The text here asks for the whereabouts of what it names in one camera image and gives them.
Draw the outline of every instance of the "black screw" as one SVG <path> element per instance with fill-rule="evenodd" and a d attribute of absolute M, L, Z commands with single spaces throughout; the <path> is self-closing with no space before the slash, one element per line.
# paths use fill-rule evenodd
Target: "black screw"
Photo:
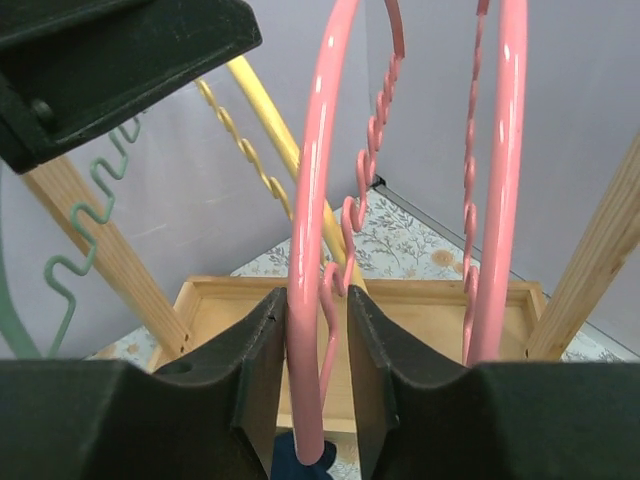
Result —
<path fill-rule="evenodd" d="M 43 127 L 48 130 L 55 127 L 56 116 L 53 114 L 53 110 L 47 102 L 39 98 L 33 99 L 31 101 L 31 111 Z"/>

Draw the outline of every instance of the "wooden frame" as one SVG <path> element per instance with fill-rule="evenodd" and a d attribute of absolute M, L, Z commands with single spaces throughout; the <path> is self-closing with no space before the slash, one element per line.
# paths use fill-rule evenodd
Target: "wooden frame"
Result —
<path fill-rule="evenodd" d="M 640 133 L 596 208 L 531 334 L 532 360 L 559 360 L 640 241 Z"/>
<path fill-rule="evenodd" d="M 86 202 L 101 214 L 103 208 L 69 158 L 59 157 L 22 178 L 58 226 L 86 255 L 89 244 L 71 225 L 69 212 L 77 202 Z M 116 225 L 112 221 L 98 225 L 87 216 L 82 221 L 99 243 L 95 258 L 98 273 L 163 348 L 176 355 L 190 351 L 193 346 L 189 331 Z"/>
<path fill-rule="evenodd" d="M 207 342 L 244 318 L 272 289 L 285 287 L 286 278 L 190 277 L 183 285 L 175 309 L 193 332 L 194 346 Z M 461 281 L 368 280 L 369 295 L 400 326 L 453 360 L 462 355 L 462 319 L 467 301 Z M 324 406 L 324 428 L 333 433 L 355 433 L 351 369 L 347 348 L 346 298 L 334 299 L 340 310 L 340 340 Z M 544 309 L 545 298 L 535 282 L 511 282 L 507 295 L 501 345 L 504 360 L 523 360 L 525 345 Z M 324 355 L 327 326 L 318 335 Z M 176 357 L 157 347 L 148 369 L 155 371 Z M 278 427 L 290 428 L 288 376 L 283 375 Z"/>

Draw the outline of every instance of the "light purple wall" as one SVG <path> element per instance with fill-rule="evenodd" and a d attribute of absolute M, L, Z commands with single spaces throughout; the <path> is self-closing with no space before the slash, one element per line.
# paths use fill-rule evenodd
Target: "light purple wall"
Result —
<path fill-rule="evenodd" d="M 370 93 L 390 52 L 383 2 L 367 5 Z M 407 58 L 378 173 L 388 187 L 462 234 L 462 164 L 475 35 L 474 0 L 402 0 Z M 497 12 L 491 2 L 477 111 L 475 200 L 484 222 Z M 529 2 L 529 66 L 513 269 L 552 292 L 640 127 L 640 2 Z M 481 247 L 482 228 L 479 229 Z M 640 253 L 590 322 L 640 351 Z"/>
<path fill-rule="evenodd" d="M 301 141 L 306 99 L 331 2 L 252 0 L 264 43 L 248 58 Z M 355 193 L 356 154 L 368 117 L 364 7 L 352 32 L 334 135 L 329 197 L 339 205 Z M 280 179 L 293 202 L 294 188 L 275 149 L 224 67 L 206 76 L 221 105 L 249 138 L 266 170 Z M 114 220 L 171 301 L 191 274 L 227 274 L 289 237 L 290 224 L 233 140 L 193 86 L 165 99 L 142 117 L 131 164 L 117 192 Z M 71 153 L 86 173 L 96 155 L 115 158 L 101 138 Z M 42 350 L 50 345 L 66 303 L 42 278 L 46 260 L 77 250 L 31 196 L 3 171 L 2 223 L 10 288 L 18 311 Z M 84 356 L 139 325 L 102 278 L 60 276 L 78 297 L 61 356 Z M 9 356 L 0 337 L 0 357 Z"/>

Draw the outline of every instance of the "yellow wooden rod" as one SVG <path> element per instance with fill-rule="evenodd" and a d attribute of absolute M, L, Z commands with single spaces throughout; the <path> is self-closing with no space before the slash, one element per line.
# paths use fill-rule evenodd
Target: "yellow wooden rod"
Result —
<path fill-rule="evenodd" d="M 247 158 L 249 163 L 251 163 L 255 167 L 256 172 L 262 180 L 262 183 L 264 183 L 264 186 L 267 187 L 267 190 L 269 190 L 269 193 L 271 193 L 273 198 L 280 200 L 282 208 L 287 214 L 287 218 L 290 221 L 293 221 L 293 210 L 291 210 L 291 206 L 289 205 L 289 197 L 287 197 L 287 192 L 284 191 L 284 188 L 282 188 L 282 185 L 280 184 L 278 179 L 275 177 L 267 176 L 267 173 L 262 167 L 260 157 L 258 156 L 256 150 L 253 148 L 253 145 L 251 145 L 251 142 L 249 142 L 249 140 L 240 136 L 240 132 L 238 132 L 233 118 L 231 118 L 231 115 L 229 115 L 229 112 L 226 108 L 218 104 L 216 96 L 211 91 L 211 88 L 209 88 L 207 82 L 199 78 L 195 81 L 195 83 L 202 96 L 207 100 L 209 106 L 213 108 L 213 111 L 216 113 L 216 117 L 218 117 L 220 123 L 224 125 L 224 127 L 227 129 L 227 132 L 229 132 L 229 134 L 233 137 L 233 140 L 236 142 L 238 149 Z M 327 257 L 325 256 L 324 251 L 322 252 L 320 261 L 322 262 L 323 267 L 327 265 Z"/>
<path fill-rule="evenodd" d="M 280 116 L 278 109 L 262 86 L 260 79 L 255 74 L 249 62 L 244 56 L 239 56 L 227 63 L 227 67 L 235 78 L 236 82 L 244 92 L 247 100 L 262 122 L 269 138 L 278 150 L 282 161 L 287 168 L 289 175 L 295 181 L 298 178 L 300 149 L 293 139 L 291 132 Z M 333 259 L 341 266 L 346 264 L 346 247 L 344 238 L 338 222 L 336 221 L 329 202 L 324 203 L 324 224 L 323 237 Z M 357 263 L 353 267 L 352 283 L 359 286 L 364 291 L 367 287 Z"/>

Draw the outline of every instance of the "green curved wire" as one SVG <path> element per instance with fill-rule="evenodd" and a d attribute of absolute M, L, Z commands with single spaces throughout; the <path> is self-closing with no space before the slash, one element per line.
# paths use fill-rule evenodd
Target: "green curved wire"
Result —
<path fill-rule="evenodd" d="M 140 134 L 140 120 L 138 120 L 137 117 L 134 117 L 133 121 L 135 122 L 135 130 L 133 134 L 129 134 L 129 132 L 126 131 L 123 125 L 120 125 L 117 128 L 117 130 L 119 130 L 122 134 L 122 137 L 130 144 L 134 143 L 138 139 L 138 135 Z M 49 349 L 48 357 L 55 357 L 58 353 L 60 345 L 62 344 L 62 340 L 64 339 L 64 336 L 69 329 L 69 324 L 71 323 L 71 318 L 73 317 L 73 313 L 75 312 L 77 304 L 75 295 L 55 278 L 53 274 L 53 268 L 56 265 L 62 265 L 67 270 L 80 277 L 84 277 L 87 273 L 89 273 L 89 270 L 91 270 L 93 261 L 96 257 L 98 242 L 95 237 L 91 235 L 87 231 L 87 229 L 80 223 L 80 220 L 78 219 L 78 213 L 81 211 L 85 212 L 87 215 L 89 215 L 89 217 L 91 217 L 94 222 L 100 225 L 106 224 L 111 218 L 111 212 L 113 211 L 113 206 L 116 203 L 116 196 L 113 193 L 113 190 L 111 190 L 107 186 L 107 184 L 100 176 L 98 167 L 102 167 L 104 170 L 106 170 L 114 180 L 122 180 L 127 170 L 127 166 L 129 165 L 129 155 L 116 136 L 116 130 L 112 130 L 111 132 L 109 132 L 109 139 L 121 155 L 121 162 L 118 170 L 113 168 L 113 166 L 103 157 L 96 158 L 93 162 L 91 162 L 90 166 L 91 178 L 107 197 L 107 204 L 104 209 L 104 214 L 102 216 L 98 215 L 98 213 L 86 202 L 78 202 L 73 205 L 73 207 L 71 207 L 71 226 L 87 241 L 90 246 L 89 253 L 85 258 L 84 265 L 76 265 L 64 255 L 54 255 L 47 261 L 44 267 L 44 278 L 47 282 L 47 285 L 49 285 L 53 290 L 67 299 L 67 311 L 64 315 L 64 318 L 62 319 L 62 323 L 60 324 L 60 328 L 56 333 L 55 339 L 53 340 L 53 344 Z"/>
<path fill-rule="evenodd" d="M 4 170 L 4 167 L 0 166 L 0 180 L 2 179 L 2 170 Z M 4 266 L 2 238 L 2 226 L 0 225 L 0 334 L 4 337 L 16 358 L 40 358 L 40 351 L 24 324 L 20 321 L 18 312 L 11 300 L 7 271 Z"/>

